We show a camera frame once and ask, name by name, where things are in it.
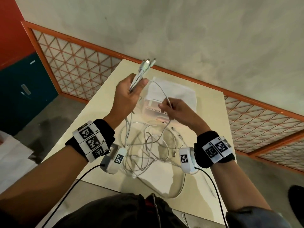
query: black wristband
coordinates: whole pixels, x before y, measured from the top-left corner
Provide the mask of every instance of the black wristband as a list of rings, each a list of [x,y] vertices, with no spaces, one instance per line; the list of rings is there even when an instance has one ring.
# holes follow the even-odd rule
[[[115,131],[103,119],[96,119],[94,121],[94,124],[100,130],[100,133],[102,134],[103,138],[105,139],[105,142],[107,143],[107,146],[110,148],[112,143],[115,141],[115,138],[114,138]],[[85,156],[85,153],[83,152],[83,150],[81,149],[80,145],[78,144],[78,142],[76,141],[76,139],[74,137],[71,137],[65,143],[65,145],[66,146],[68,146],[68,145],[72,146],[80,155],[82,155],[88,161],[87,157]]]
[[[207,131],[207,132],[199,135],[196,138],[197,143],[194,144],[194,154],[195,154],[196,163],[200,167],[207,169],[207,168],[209,168],[210,166],[213,165],[213,162],[208,157],[206,152],[203,151],[202,147],[204,145],[206,145],[208,142],[210,142],[211,140],[213,140],[217,137],[219,137],[218,133],[215,132],[215,131],[210,130],[210,131]],[[229,162],[231,160],[235,160],[235,157],[234,157],[233,153],[231,153],[228,156],[222,158],[218,162],[225,163],[225,162]]]

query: wire mesh panel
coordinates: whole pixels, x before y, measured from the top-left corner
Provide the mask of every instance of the wire mesh panel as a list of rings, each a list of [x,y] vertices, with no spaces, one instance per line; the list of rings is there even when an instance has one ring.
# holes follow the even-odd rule
[[[120,63],[89,48],[33,30],[62,92],[90,100]]]
[[[259,157],[268,161],[304,171],[304,139],[282,146]]]
[[[304,122],[225,96],[234,147],[250,153],[297,131]]]

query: hand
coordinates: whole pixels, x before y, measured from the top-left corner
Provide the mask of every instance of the hand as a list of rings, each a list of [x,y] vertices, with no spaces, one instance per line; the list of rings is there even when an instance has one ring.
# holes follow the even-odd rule
[[[207,123],[184,103],[183,100],[176,98],[169,98],[169,100],[172,108],[166,98],[162,103],[158,104],[158,107],[162,112],[168,114],[170,120],[175,119],[181,124],[188,126],[197,136],[211,130]]]
[[[113,129],[115,129],[134,110],[142,89],[149,82],[147,78],[140,80],[132,93],[130,93],[129,89],[134,77],[135,74],[132,73],[124,80],[121,80],[116,86],[112,109],[109,114],[104,117],[104,120]]]

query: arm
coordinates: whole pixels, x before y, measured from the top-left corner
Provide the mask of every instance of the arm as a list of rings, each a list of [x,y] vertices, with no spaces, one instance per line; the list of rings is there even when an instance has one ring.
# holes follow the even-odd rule
[[[114,130],[130,114],[147,79],[129,92],[135,74],[116,87],[114,103],[104,120]],[[20,178],[0,195],[0,210],[19,224],[34,227],[54,207],[73,184],[88,161],[71,146],[65,146],[32,171]]]
[[[174,98],[169,100],[173,108],[169,107],[166,99],[159,104],[159,107],[170,119],[176,119],[188,126],[197,136],[211,130],[207,123],[182,100]],[[211,171],[228,210],[237,210],[246,206],[270,209],[263,196],[235,161],[213,164]]]

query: person's left hand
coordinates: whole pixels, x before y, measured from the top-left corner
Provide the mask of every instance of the person's left hand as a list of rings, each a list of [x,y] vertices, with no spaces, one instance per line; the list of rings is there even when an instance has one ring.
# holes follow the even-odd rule
[[[142,89],[149,82],[147,78],[142,79],[130,93],[129,89],[136,74],[131,73],[116,86],[114,102],[111,111],[104,120],[115,129],[135,108]]]

